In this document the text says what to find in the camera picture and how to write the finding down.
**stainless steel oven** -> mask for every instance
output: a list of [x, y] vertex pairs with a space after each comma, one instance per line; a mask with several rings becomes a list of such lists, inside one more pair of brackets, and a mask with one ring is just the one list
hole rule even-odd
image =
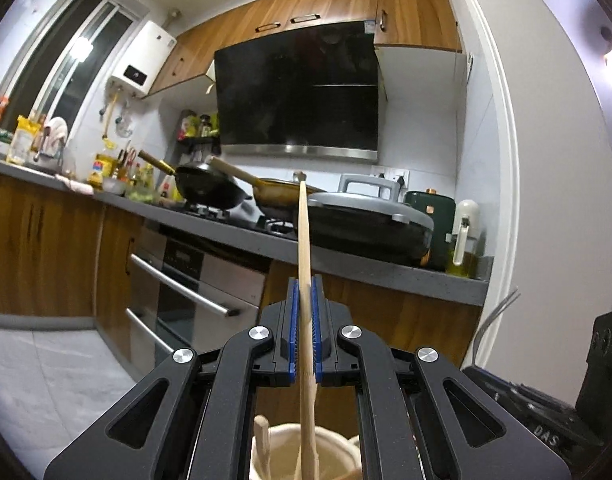
[[171, 351], [219, 348], [252, 327], [265, 274], [144, 228], [131, 260], [131, 363], [146, 374]]

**oven door handle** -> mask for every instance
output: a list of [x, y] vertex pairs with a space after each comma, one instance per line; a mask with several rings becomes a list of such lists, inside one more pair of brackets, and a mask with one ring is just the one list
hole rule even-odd
[[193, 303], [199, 303], [209, 310], [212, 310], [215, 314], [219, 314], [222, 317], [227, 316], [236, 316], [240, 312], [238, 310], [231, 310], [221, 306], [220, 304], [215, 303], [214, 301], [209, 300], [208, 298], [203, 297], [201, 294], [198, 294], [194, 290], [190, 290], [189, 288], [177, 283], [171, 277], [167, 276], [159, 269], [153, 267], [146, 260], [143, 260], [137, 254], [131, 254], [131, 261], [137, 265], [139, 268], [148, 272], [152, 277], [154, 277], [159, 282], [163, 283], [166, 286], [172, 288], [175, 292], [178, 292], [185, 298], [188, 298]]
[[173, 353], [173, 349], [168, 346], [157, 334], [155, 334], [148, 326], [130, 309], [126, 309], [126, 316], [128, 316], [132, 322], [135, 323], [139, 328], [144, 330], [146, 335], [150, 337], [157, 346], [159, 346], [164, 352], [168, 352], [169, 354]]

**green appliance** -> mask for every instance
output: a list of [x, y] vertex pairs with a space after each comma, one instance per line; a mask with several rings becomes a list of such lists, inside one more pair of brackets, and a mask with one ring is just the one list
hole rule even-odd
[[452, 220], [455, 216], [455, 200], [449, 196], [438, 195], [434, 189], [409, 191], [404, 204], [411, 206], [433, 219], [433, 239], [429, 253], [420, 261], [422, 267], [446, 270], [448, 249], [451, 246]]

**stove burner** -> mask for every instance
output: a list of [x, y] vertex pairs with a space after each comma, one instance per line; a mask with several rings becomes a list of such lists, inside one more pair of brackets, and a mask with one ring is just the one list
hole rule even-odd
[[257, 219], [256, 227], [269, 233], [278, 233], [281, 235], [292, 234], [292, 223], [283, 220], [275, 220], [266, 216], [260, 216], [259, 219]]
[[201, 216], [202, 218], [214, 218], [216, 220], [228, 220], [230, 218], [230, 211], [208, 207], [202, 204], [189, 204], [187, 202], [184, 205], [184, 211]]

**power outlet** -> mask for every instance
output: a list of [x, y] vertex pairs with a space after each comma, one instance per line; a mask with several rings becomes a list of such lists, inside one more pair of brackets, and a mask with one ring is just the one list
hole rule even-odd
[[[372, 176], [382, 176], [383, 175], [384, 178], [387, 178], [388, 180], [393, 180], [394, 182], [397, 182], [400, 179], [400, 177], [402, 177], [404, 179], [404, 184], [401, 187], [400, 200], [402, 199], [404, 193], [406, 193], [406, 190], [408, 189], [408, 178], [410, 176], [410, 173], [408, 170], [400, 170], [398, 168], [387, 168], [386, 166], [372, 166], [371, 175]], [[387, 196], [388, 192], [382, 191], [382, 193]]]

